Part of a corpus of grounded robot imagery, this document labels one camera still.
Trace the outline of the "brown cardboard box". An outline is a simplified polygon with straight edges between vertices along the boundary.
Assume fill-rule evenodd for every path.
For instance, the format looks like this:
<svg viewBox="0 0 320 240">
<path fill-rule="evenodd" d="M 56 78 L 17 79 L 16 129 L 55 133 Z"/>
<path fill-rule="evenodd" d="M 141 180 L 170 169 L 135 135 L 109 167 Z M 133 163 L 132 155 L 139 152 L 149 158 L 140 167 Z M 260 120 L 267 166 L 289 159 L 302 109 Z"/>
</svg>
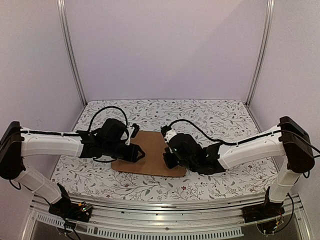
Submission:
<svg viewBox="0 0 320 240">
<path fill-rule="evenodd" d="M 145 152 L 145 157 L 136 163 L 116 160 L 111 163 L 113 170 L 122 173 L 172 178 L 181 178 L 186 175 L 187 170 L 184 167 L 176 166 L 169 169 L 166 166 L 163 154 L 167 145 L 160 132 L 140 130 L 131 142 L 141 147 Z"/>
</svg>

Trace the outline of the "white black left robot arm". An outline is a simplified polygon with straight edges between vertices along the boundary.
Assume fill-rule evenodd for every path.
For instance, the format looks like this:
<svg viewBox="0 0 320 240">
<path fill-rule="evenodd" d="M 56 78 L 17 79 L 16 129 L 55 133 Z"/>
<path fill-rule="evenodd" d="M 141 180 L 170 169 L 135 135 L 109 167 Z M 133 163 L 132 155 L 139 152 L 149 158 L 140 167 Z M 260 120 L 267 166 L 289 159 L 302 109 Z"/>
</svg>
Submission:
<svg viewBox="0 0 320 240">
<path fill-rule="evenodd" d="M 136 163 L 146 155 L 139 145 L 131 143 L 139 130 L 137 124 L 127 126 L 114 118 L 108 118 L 102 127 L 95 130 L 73 132 L 32 130 L 13 121 L 0 140 L 0 176 L 26 186 L 63 217 L 70 217 L 75 211 L 74 204 L 64 187 L 24 164 L 24 157 L 71 156 L 99 162 L 102 156 L 106 156 L 110 162 L 124 160 Z"/>
</svg>

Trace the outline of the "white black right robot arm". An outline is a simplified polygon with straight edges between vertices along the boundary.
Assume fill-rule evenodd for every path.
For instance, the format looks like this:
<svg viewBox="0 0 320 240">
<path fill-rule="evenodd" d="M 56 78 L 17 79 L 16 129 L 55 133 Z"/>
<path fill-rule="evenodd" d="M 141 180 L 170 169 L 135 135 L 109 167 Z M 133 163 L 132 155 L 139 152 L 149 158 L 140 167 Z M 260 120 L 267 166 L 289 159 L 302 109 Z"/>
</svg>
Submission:
<svg viewBox="0 0 320 240">
<path fill-rule="evenodd" d="M 309 134 L 288 116 L 281 117 L 279 124 L 269 130 L 237 142 L 209 137 L 213 143 L 206 147 L 190 134 L 177 133 L 171 124 L 163 126 L 160 132 L 167 145 L 163 159 L 169 169 L 181 166 L 194 173 L 212 175 L 248 162 L 284 157 L 275 182 L 258 208 L 262 218 L 274 214 L 300 175 L 315 166 L 315 147 Z"/>
</svg>

